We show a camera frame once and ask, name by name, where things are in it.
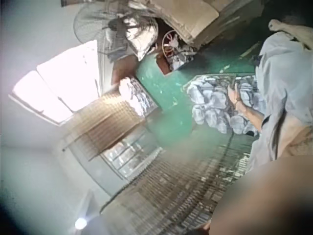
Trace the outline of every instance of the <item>person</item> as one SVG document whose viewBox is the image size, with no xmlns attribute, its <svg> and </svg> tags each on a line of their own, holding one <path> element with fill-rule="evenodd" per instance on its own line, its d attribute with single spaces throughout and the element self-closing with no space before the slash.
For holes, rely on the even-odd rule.
<svg viewBox="0 0 313 235">
<path fill-rule="evenodd" d="M 237 84 L 228 87 L 235 109 L 260 132 L 246 172 L 278 158 L 313 153 L 313 29 L 278 20 L 271 20 L 268 27 L 276 33 L 265 40 L 255 70 L 266 113 L 247 107 Z M 186 235 L 209 231 L 210 222 Z"/>
</svg>

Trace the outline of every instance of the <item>electric fan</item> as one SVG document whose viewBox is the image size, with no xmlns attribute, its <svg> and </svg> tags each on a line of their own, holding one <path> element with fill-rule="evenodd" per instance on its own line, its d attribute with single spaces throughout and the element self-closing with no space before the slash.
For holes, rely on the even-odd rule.
<svg viewBox="0 0 313 235">
<path fill-rule="evenodd" d="M 130 0 L 96 1 L 87 3 L 76 15 L 74 32 L 83 44 L 96 40 L 98 52 L 108 55 L 111 61 L 129 51 L 143 57 L 142 52 L 148 51 L 157 38 L 154 16 Z"/>
</svg>

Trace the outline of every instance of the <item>skin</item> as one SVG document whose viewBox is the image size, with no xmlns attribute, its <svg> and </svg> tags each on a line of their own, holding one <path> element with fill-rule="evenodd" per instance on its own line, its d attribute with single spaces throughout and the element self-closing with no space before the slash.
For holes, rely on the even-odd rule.
<svg viewBox="0 0 313 235">
<path fill-rule="evenodd" d="M 235 84 L 235 89 L 228 87 L 228 96 L 230 101 L 234 104 L 236 110 L 243 113 L 254 125 L 259 132 L 262 131 L 262 121 L 264 119 L 264 115 L 260 112 L 246 106 L 241 98 L 240 93 L 238 92 L 238 85 Z"/>
<path fill-rule="evenodd" d="M 300 25 L 290 25 L 282 23 L 278 20 L 271 20 L 268 24 L 268 28 L 273 32 L 286 32 L 295 37 L 299 42 L 305 44 L 309 49 L 313 49 L 313 28 Z M 237 84 L 235 84 L 235 89 L 228 87 L 228 96 L 230 101 L 234 104 L 235 109 L 244 114 L 261 133 L 264 115 L 250 107 L 247 107 L 242 102 Z"/>
</svg>

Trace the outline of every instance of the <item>stacked cardboard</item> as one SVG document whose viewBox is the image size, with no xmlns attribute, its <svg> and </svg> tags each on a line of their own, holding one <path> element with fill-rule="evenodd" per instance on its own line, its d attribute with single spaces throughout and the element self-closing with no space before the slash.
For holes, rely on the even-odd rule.
<svg viewBox="0 0 313 235">
<path fill-rule="evenodd" d="M 136 0 L 155 11 L 189 45 L 200 47 L 262 14 L 262 0 Z"/>
</svg>

